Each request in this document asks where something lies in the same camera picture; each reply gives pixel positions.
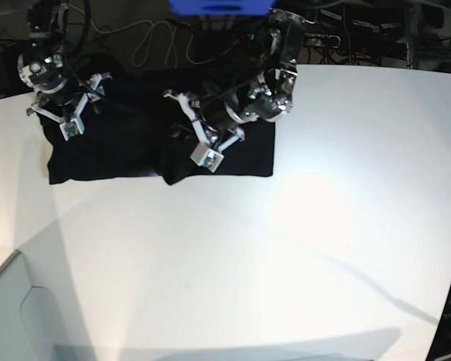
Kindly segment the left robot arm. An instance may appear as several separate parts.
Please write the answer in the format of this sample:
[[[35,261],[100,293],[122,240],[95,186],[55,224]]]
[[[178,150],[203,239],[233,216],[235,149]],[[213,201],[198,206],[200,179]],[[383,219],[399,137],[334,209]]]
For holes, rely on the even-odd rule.
[[[225,131],[288,114],[306,30],[305,18],[279,8],[241,26],[204,82],[199,119]]]

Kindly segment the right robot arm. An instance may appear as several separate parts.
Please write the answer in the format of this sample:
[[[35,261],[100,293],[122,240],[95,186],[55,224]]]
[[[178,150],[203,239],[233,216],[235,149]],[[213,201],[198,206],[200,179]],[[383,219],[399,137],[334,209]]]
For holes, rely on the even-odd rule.
[[[20,80],[32,89],[40,104],[66,106],[77,95],[68,61],[80,54],[89,35],[91,8],[83,3],[84,23],[77,41],[68,39],[69,1],[39,1],[27,10],[29,39],[17,59]]]

